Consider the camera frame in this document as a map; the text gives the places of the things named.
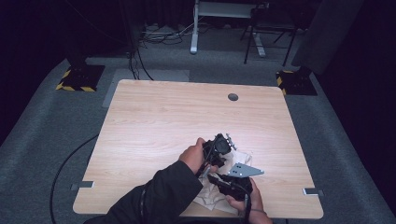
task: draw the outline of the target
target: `black jacket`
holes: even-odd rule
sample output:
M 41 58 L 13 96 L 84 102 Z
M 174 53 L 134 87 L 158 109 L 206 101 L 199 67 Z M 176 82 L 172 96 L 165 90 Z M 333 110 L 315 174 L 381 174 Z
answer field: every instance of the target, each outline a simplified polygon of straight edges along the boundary
M 201 182 L 183 161 L 176 161 L 158 171 L 145 186 L 138 186 L 120 198 L 105 216 L 84 224 L 174 223 L 202 188 Z M 141 197 L 144 217 L 141 218 Z

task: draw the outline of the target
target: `desk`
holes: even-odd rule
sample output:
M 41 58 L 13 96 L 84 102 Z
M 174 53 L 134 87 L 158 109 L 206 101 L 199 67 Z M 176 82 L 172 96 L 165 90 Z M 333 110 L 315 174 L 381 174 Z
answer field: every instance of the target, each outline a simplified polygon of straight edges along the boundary
M 191 40 L 191 54 L 196 54 L 198 51 L 198 17 L 199 16 L 213 16 L 213 17 L 231 17 L 250 19 L 250 10 L 256 5 L 251 4 L 236 4 L 236 3 L 216 3 L 216 2 L 200 2 L 195 0 L 194 7 L 194 29 L 192 31 Z M 265 56 L 265 51 L 260 40 L 260 35 L 255 35 L 257 51 L 261 57 Z
M 237 101 L 228 99 L 230 93 Z M 133 187 L 178 159 L 197 137 L 229 133 L 252 155 L 254 176 L 269 217 L 321 218 L 314 188 L 283 93 L 277 87 L 120 81 L 74 203 L 80 214 L 104 214 Z M 232 217 L 192 203 L 182 216 Z

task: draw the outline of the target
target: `white metal desk frame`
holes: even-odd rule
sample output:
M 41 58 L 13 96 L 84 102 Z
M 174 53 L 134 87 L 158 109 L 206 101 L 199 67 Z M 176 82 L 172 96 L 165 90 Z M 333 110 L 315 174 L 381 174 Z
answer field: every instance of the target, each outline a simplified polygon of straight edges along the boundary
M 216 2 L 200 2 L 195 0 L 194 7 L 194 30 L 192 32 L 191 40 L 191 54 L 196 54 L 198 51 L 198 17 L 199 16 L 213 16 L 213 17 L 232 17 L 232 18 L 250 18 L 250 10 L 255 5 L 251 4 L 234 4 L 234 3 L 216 3 Z M 261 57 L 265 56 L 265 50 L 260 40 L 260 35 L 255 35 L 257 51 Z

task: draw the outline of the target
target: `black chair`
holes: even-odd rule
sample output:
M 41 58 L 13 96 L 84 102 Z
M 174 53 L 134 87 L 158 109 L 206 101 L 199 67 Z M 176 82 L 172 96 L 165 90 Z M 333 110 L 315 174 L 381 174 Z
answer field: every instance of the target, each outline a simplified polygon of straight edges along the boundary
M 251 18 L 249 24 L 247 25 L 247 28 L 241 36 L 242 40 L 245 37 L 246 32 L 249 33 L 244 63 L 247 63 L 248 53 L 251 47 L 265 47 L 257 46 L 256 44 L 252 45 L 251 40 L 254 38 L 254 34 L 279 32 L 280 35 L 277 37 L 274 43 L 276 43 L 280 39 L 280 37 L 283 36 L 283 34 L 290 33 L 288 51 L 282 64 L 283 66 L 285 66 L 298 27 L 295 25 L 293 19 L 285 9 L 284 5 L 269 2 L 260 3 L 257 4 L 255 8 L 251 9 L 250 15 Z

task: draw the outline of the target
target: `white desk foot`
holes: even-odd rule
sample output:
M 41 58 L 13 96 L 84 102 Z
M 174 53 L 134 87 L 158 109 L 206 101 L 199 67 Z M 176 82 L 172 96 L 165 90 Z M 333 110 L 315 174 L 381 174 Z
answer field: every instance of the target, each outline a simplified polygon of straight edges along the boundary
M 259 52 L 260 57 L 265 57 L 265 50 L 262 47 L 262 40 L 260 39 L 259 34 L 254 35 L 254 42 L 256 42 L 257 51 Z
M 198 35 L 192 35 L 190 53 L 196 54 L 197 51 L 198 51 Z

